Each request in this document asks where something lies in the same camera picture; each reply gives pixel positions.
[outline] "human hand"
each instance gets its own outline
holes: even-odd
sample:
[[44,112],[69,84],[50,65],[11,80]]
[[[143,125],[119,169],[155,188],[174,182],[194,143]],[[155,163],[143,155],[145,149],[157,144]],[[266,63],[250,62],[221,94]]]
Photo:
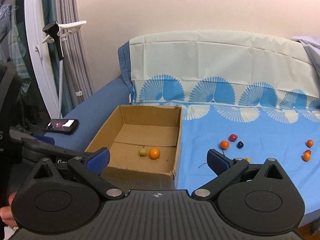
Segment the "human hand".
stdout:
[[9,205],[10,206],[0,208],[0,217],[1,217],[2,221],[11,227],[17,226],[17,223],[14,220],[13,215],[12,215],[12,211],[11,211],[11,204],[12,204],[12,201],[13,201],[16,194],[17,194],[17,192],[14,192],[9,196]]

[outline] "gray curtain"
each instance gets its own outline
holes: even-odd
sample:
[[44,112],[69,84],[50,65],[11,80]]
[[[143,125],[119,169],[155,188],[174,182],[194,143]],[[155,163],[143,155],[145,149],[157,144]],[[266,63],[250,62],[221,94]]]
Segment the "gray curtain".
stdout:
[[[55,0],[42,0],[43,14],[44,14],[44,25],[57,21],[56,16],[56,1]],[[54,76],[54,82],[57,89],[57,94],[59,93],[59,58],[57,49],[54,43],[48,44],[48,50],[52,65],[52,71]],[[76,105],[72,103],[71,96],[72,94],[69,90],[67,78],[66,78],[66,69],[63,70],[63,90],[62,90],[62,116],[66,116]]]
[[[76,0],[55,0],[57,22],[60,24],[79,21]],[[67,36],[62,42],[63,65],[73,107],[93,94],[87,61],[80,31]]]

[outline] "white door frame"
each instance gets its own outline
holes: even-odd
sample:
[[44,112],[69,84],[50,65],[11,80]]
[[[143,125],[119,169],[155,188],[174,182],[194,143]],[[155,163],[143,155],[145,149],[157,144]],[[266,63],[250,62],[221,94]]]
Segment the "white door frame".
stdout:
[[46,37],[42,31],[44,27],[42,0],[24,0],[24,15],[33,70],[49,116],[54,119],[58,116],[59,100],[48,45],[42,43]]

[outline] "beige wall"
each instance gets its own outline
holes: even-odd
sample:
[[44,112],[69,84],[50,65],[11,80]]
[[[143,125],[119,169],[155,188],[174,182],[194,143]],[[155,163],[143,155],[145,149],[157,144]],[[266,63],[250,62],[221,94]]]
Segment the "beige wall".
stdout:
[[320,36],[320,0],[77,0],[97,91],[120,74],[117,49],[129,39],[174,30],[239,30],[284,38]]

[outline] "white plastic hook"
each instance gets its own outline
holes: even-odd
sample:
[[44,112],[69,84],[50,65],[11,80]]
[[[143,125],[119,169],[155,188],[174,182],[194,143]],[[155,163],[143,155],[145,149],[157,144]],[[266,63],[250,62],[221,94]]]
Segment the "white plastic hook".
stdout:
[[[66,23],[66,24],[58,24],[60,31],[58,32],[58,35],[61,38],[61,41],[65,41],[66,37],[70,34],[76,33],[80,30],[81,26],[86,24],[87,21],[79,21],[79,22],[73,22],[73,23]],[[65,33],[60,34],[61,30],[67,30]],[[53,43],[54,39],[51,38],[50,35],[47,35],[46,38],[42,41],[42,43]]]

